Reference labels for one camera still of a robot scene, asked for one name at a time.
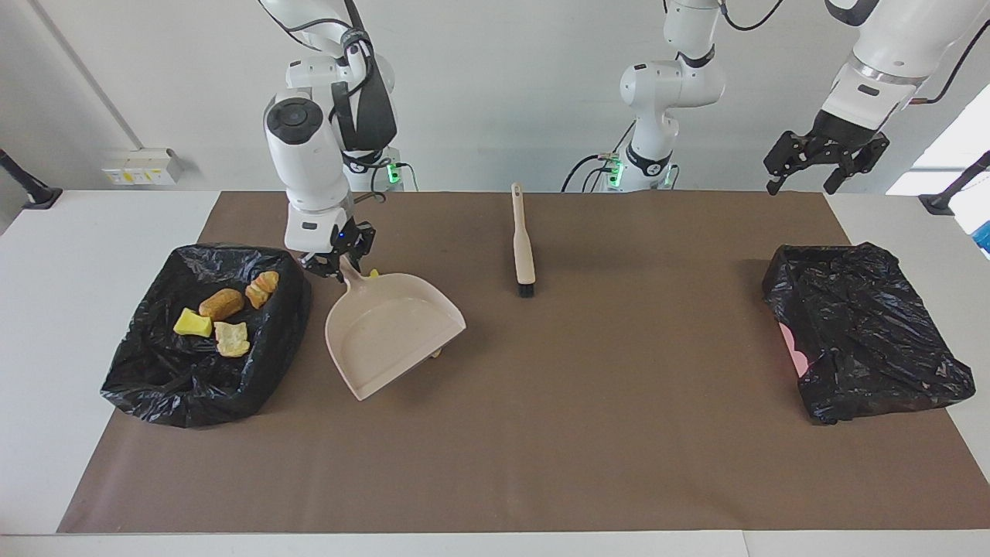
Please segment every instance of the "food item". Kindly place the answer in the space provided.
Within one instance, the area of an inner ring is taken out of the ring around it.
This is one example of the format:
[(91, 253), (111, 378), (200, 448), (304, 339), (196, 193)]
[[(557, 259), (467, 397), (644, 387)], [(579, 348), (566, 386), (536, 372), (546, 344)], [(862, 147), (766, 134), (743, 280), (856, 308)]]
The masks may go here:
[(245, 307), (245, 299), (233, 288), (224, 288), (199, 304), (199, 314), (223, 321)]
[(213, 320), (209, 317), (202, 317), (188, 307), (182, 309), (179, 320), (172, 327), (178, 335), (196, 335), (210, 338), (213, 332)]
[(278, 271), (265, 271), (247, 285), (245, 296), (254, 309), (261, 309), (276, 288), (278, 288)]
[(215, 323), (217, 328), (217, 350), (225, 358), (239, 358), (250, 350), (248, 324)]

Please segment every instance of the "pink object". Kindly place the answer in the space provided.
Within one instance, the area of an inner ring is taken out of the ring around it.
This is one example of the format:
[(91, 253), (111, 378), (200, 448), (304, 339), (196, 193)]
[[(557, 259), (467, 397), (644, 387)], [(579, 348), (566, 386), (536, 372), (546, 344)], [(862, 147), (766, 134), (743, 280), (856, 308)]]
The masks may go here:
[(797, 371), (798, 377), (803, 378), (808, 373), (808, 368), (811, 367), (808, 364), (808, 358), (794, 348), (794, 334), (787, 328), (787, 325), (780, 323), (780, 331), (784, 333), (784, 342), (787, 343), (787, 350), (791, 351), (791, 360), (794, 361), (794, 369)]

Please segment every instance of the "white table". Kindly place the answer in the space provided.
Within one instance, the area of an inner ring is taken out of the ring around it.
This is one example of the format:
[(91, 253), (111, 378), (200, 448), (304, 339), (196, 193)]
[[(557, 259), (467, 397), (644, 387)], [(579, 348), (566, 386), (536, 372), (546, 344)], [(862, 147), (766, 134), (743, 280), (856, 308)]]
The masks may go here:
[[(69, 191), (0, 236), (0, 555), (802, 555), (990, 554), (990, 530), (613, 532), (421, 535), (54, 535), (112, 406), (95, 394), (147, 284), (196, 241), (217, 192)], [(853, 243), (902, 268), (955, 356), (990, 386), (990, 261), (950, 218), (914, 198), (837, 195)], [(66, 276), (103, 283), (93, 295)], [(57, 349), (42, 348), (41, 339)], [(949, 409), (990, 477), (990, 392)]]

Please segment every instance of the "white electrical box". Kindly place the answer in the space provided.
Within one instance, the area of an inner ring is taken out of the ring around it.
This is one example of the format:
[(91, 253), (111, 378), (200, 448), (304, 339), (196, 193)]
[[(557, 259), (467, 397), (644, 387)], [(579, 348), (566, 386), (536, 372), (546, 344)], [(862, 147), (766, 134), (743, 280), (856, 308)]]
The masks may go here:
[(101, 168), (115, 185), (175, 185), (182, 166), (171, 149), (141, 149), (122, 154)]

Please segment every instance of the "blue object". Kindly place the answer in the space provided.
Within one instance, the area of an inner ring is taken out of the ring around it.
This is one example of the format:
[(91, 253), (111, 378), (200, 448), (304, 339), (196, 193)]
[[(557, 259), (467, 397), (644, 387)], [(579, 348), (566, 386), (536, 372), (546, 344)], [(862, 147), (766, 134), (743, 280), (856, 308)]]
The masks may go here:
[(977, 246), (990, 252), (990, 221), (976, 229), (976, 232), (973, 233), (973, 241), (976, 242)]

